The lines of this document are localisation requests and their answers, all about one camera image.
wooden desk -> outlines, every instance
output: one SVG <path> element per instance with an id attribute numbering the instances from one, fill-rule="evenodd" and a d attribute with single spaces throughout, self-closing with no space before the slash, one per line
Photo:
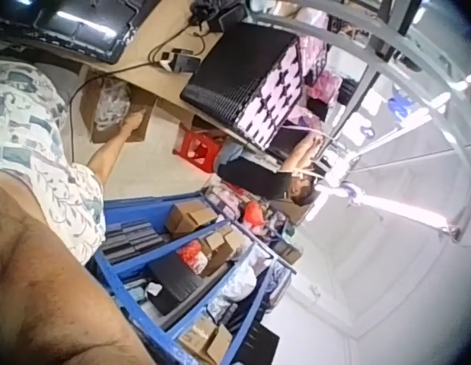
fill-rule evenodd
<path id="1" fill-rule="evenodd" d="M 92 69 L 99 71 L 115 71 L 121 68 L 128 68 L 134 65 L 142 64 L 148 61 L 148 54 L 157 45 L 165 42 L 176 32 L 186 26 L 189 16 L 189 5 L 191 0 L 161 0 L 160 4 L 151 12 L 148 18 L 141 25 L 138 33 L 134 36 L 133 41 L 126 47 L 122 57 L 115 65 L 108 65 L 102 62 L 85 61 L 84 59 L 74 58 L 75 61 L 81 62 Z M 194 53 L 202 49 L 202 41 L 193 36 L 193 32 L 199 31 L 197 28 L 189 28 L 175 40 L 169 42 L 164 50 L 172 48 L 184 48 L 192 50 Z M 205 37 L 205 51 L 200 57 L 206 57 L 210 49 L 220 39 L 221 34 L 209 34 Z M 62 57 L 71 58 L 71 55 L 61 54 Z M 189 80 L 190 75 L 187 74 L 174 74 L 163 71 L 159 68 L 152 66 L 145 66 L 135 70 L 121 72 L 115 74 L 116 78 L 123 79 L 124 81 L 134 84 L 144 90 L 147 90 L 154 95 L 157 95 L 162 100 L 167 101 L 164 108 L 177 109 L 177 115 L 182 115 L 180 118 L 193 119 L 194 115 L 199 116 L 206 122 L 209 122 L 216 128 L 222 130 L 232 138 L 246 144 L 247 147 L 254 151 L 258 151 L 255 146 L 239 136 L 237 133 L 223 126 L 211 117 L 208 117 L 201 111 L 193 106 L 184 103 L 180 99 L 182 89 L 185 87 Z"/>

computer monitor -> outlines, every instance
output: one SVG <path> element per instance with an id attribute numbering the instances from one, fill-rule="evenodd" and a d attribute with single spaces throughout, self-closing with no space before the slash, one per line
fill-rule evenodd
<path id="1" fill-rule="evenodd" d="M 161 0 L 0 0 L 0 38 L 116 63 Z"/>

black cable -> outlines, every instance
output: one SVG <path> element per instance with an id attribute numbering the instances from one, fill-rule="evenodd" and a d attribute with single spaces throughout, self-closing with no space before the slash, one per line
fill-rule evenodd
<path id="1" fill-rule="evenodd" d="M 75 99 L 75 97 L 78 95 L 78 93 L 83 90 L 83 88 L 85 88 L 89 83 L 91 83 L 92 81 L 95 81 L 95 80 L 98 80 L 98 79 L 102 79 L 102 78 L 107 78 L 109 76 L 112 76 L 112 75 L 117 75 L 117 74 L 120 74 L 122 72 L 127 72 L 127 71 L 131 71 L 131 70 L 135 70 L 137 68 L 142 68 L 142 67 L 145 67 L 145 66 L 154 66 L 154 67 L 157 67 L 158 65 L 158 61 L 156 61 L 156 56 L 158 55 L 158 53 L 169 43 L 169 42 L 172 42 L 173 40 L 175 40 L 177 37 L 179 37 L 186 29 L 188 29 L 189 25 L 185 25 L 181 30 L 178 30 L 173 36 L 170 36 L 168 39 L 166 39 L 164 42 L 162 43 L 159 43 L 158 45 L 156 45 L 156 47 L 154 47 L 153 49 L 151 49 L 151 51 L 149 51 L 149 54 L 148 54 L 148 61 L 147 62 L 144 62 L 144 63 L 140 63 L 138 65 L 133 65 L 133 66 L 129 66 L 129 67 L 125 67 L 125 68 L 121 68 L 120 70 L 115 70 L 115 71 L 109 71 L 109 72 L 105 72 L 101 75 L 97 75 L 97 76 L 94 76 L 92 78 L 89 78 L 88 80 L 86 80 L 80 87 L 78 87 L 75 92 L 73 93 L 73 95 L 71 96 L 71 98 L 69 99 L 69 128 L 71 129 L 71 155 L 72 155 L 72 162 L 75 162 L 75 135 L 73 133 L 73 112 L 72 112 L 72 106 L 73 106 L 73 101 Z"/>
<path id="2" fill-rule="evenodd" d="M 199 56 L 201 54 L 204 53 L 204 51 L 206 50 L 206 41 L 205 41 L 205 37 L 209 34 L 210 32 L 206 32 L 205 34 L 200 34 L 200 33 L 193 33 L 192 36 L 193 37 L 196 37 L 196 38 L 199 38 L 201 41 L 202 41 L 202 48 L 201 50 L 199 50 L 197 53 L 193 54 L 193 56 Z"/>

man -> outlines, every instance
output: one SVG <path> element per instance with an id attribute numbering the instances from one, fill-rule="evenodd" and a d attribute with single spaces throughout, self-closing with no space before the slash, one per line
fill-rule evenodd
<path id="1" fill-rule="evenodd" d="M 0 363 L 154 363 L 82 267 L 103 241 L 103 186 L 141 113 L 70 164 L 65 101 L 30 63 L 0 60 Z"/>
<path id="2" fill-rule="evenodd" d="M 280 167 L 271 166 L 243 146 L 225 143 L 215 161 L 215 172 L 226 183 L 267 200 L 290 198 L 296 205 L 314 202 L 313 183 L 301 173 L 321 146 L 321 137 L 309 133 L 296 145 Z"/>

patterned shirt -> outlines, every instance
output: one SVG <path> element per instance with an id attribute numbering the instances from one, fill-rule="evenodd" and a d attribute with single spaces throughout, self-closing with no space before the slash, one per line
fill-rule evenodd
<path id="1" fill-rule="evenodd" d="M 59 128 L 67 116 L 47 76 L 0 61 L 0 170 L 27 185 L 50 228 L 85 264 L 105 235 L 103 191 L 90 169 L 65 158 Z"/>

